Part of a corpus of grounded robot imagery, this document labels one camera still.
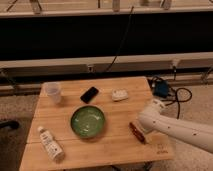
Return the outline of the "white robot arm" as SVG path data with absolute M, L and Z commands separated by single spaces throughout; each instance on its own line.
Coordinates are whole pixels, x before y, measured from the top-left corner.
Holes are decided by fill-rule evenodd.
M 213 126 L 162 115 L 165 104 L 152 99 L 138 114 L 144 133 L 157 130 L 213 154 Z

